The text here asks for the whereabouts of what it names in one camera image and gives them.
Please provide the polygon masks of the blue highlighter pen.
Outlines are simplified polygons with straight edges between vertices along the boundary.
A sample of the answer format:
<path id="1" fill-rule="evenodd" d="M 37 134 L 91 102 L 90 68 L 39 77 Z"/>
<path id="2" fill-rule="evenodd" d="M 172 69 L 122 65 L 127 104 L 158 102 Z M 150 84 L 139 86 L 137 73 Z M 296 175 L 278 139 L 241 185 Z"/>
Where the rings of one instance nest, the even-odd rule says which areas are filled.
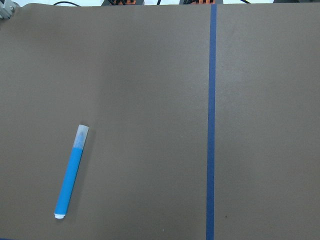
<path id="1" fill-rule="evenodd" d="M 68 207 L 71 201 L 88 131 L 89 127 L 86 125 L 80 124 L 77 128 L 60 193 L 54 210 L 55 219 L 62 220 L 68 213 Z"/>

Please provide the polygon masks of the brown paper table mat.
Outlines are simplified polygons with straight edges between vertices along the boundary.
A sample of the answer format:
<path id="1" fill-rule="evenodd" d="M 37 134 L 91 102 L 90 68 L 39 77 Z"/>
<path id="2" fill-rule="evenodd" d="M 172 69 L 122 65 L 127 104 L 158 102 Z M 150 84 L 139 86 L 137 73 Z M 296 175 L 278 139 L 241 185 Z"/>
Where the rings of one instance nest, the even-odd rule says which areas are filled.
<path id="1" fill-rule="evenodd" d="M 319 239 L 320 5 L 17 8 L 0 22 L 0 236 Z"/>

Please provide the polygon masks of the orange black usb hub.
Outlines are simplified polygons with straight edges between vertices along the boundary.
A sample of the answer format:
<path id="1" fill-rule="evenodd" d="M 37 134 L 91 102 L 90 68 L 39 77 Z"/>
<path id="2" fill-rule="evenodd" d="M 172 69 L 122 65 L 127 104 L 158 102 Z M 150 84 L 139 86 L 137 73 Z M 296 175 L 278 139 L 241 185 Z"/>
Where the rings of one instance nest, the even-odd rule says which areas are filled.
<path id="1" fill-rule="evenodd" d="M 105 6 L 122 6 L 122 5 L 135 5 L 143 6 L 145 4 L 144 0 L 104 0 L 101 4 L 102 7 Z"/>

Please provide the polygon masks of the aluminium frame post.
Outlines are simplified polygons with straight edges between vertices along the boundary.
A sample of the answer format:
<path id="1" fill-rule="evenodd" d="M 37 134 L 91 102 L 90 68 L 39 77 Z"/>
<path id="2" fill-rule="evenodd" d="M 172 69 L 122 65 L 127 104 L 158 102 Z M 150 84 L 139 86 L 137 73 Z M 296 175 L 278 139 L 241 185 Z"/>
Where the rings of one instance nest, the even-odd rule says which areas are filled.
<path id="1" fill-rule="evenodd" d="M 12 0 L 0 0 L 0 19 L 7 20 L 10 19 L 15 12 L 16 8 L 20 5 Z"/>

